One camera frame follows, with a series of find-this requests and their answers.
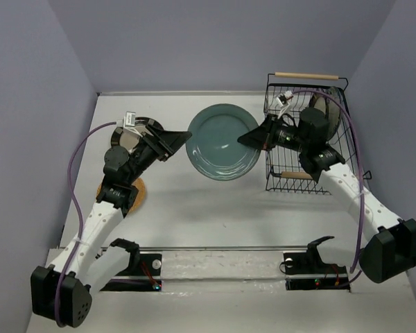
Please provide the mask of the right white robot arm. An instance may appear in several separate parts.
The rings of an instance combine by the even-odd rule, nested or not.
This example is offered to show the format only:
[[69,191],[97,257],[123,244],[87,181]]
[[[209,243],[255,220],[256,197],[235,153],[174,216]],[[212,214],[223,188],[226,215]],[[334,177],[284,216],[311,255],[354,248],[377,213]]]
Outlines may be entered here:
[[416,267],[416,220],[404,220],[383,205],[355,176],[342,155],[327,142],[329,120],[315,108],[300,112],[290,126],[273,114],[254,130],[241,135],[239,143],[260,151],[281,146],[297,151],[304,171],[328,191],[357,222],[354,253],[338,250],[325,236],[308,244],[306,266],[314,272],[330,264],[362,271],[372,282],[382,283]]

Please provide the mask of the teal plate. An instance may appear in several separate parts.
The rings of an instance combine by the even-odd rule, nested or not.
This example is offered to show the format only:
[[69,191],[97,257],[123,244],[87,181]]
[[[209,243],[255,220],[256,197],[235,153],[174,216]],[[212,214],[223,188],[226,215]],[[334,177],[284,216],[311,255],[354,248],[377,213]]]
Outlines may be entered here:
[[260,151],[238,142],[238,138],[258,127],[256,119],[234,104],[220,103],[201,110],[191,120],[192,136],[186,152],[192,166],[215,181],[231,181],[251,171]]

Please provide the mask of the blue floral plate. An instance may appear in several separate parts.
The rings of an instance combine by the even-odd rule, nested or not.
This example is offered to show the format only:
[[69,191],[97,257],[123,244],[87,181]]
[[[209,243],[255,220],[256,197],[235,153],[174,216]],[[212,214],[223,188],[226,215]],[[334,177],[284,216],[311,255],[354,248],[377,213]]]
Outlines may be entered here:
[[336,101],[336,103],[334,103],[331,99],[328,100],[328,119],[330,123],[330,132],[332,135],[334,135],[340,125],[341,113],[338,105],[342,104],[342,99],[337,87],[330,87],[328,89],[328,95],[330,95],[332,99]]

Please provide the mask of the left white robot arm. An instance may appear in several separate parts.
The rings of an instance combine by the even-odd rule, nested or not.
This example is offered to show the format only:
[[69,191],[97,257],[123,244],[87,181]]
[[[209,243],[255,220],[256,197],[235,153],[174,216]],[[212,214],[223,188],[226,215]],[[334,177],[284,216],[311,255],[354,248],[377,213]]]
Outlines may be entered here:
[[94,296],[118,273],[139,268],[139,246],[115,239],[100,255],[104,241],[135,205],[134,182],[155,161],[167,161],[191,138],[189,131],[168,131],[150,124],[132,151],[116,145],[104,155],[103,180],[87,217],[78,213],[76,235],[47,266],[31,275],[33,313],[58,327],[78,327],[86,319]]

